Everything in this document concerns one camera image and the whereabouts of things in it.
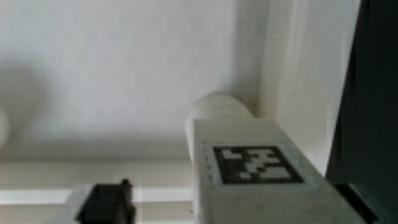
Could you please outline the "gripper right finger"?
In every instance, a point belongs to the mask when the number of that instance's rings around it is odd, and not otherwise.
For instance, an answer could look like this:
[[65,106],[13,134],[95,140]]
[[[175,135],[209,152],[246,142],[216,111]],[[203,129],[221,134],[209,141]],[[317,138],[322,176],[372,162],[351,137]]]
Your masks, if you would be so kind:
[[367,224],[377,224],[377,222],[381,221],[379,215],[354,186],[351,184],[336,184],[335,187]]

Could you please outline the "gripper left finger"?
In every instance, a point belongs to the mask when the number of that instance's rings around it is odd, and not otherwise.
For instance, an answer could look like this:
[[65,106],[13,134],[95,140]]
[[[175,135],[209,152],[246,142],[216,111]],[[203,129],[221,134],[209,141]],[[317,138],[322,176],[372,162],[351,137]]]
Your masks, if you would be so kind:
[[75,220],[79,224],[136,224],[137,208],[129,179],[97,184]]

